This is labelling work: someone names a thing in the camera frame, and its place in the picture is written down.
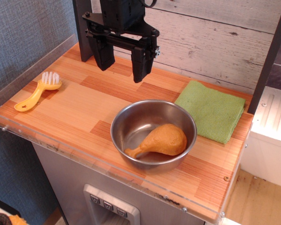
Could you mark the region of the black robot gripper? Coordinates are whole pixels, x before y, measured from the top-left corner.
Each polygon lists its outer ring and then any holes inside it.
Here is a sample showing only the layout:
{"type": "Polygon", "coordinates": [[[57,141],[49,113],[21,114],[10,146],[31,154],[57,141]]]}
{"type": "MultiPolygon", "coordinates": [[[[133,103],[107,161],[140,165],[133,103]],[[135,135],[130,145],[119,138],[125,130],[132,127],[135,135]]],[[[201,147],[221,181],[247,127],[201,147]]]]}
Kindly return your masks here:
{"type": "Polygon", "coordinates": [[[144,20],[147,4],[144,0],[101,0],[101,12],[85,12],[86,34],[97,66],[105,71],[114,64],[114,49],[132,51],[133,81],[140,83],[151,73],[153,57],[160,55],[157,45],[159,31],[144,20]]]}

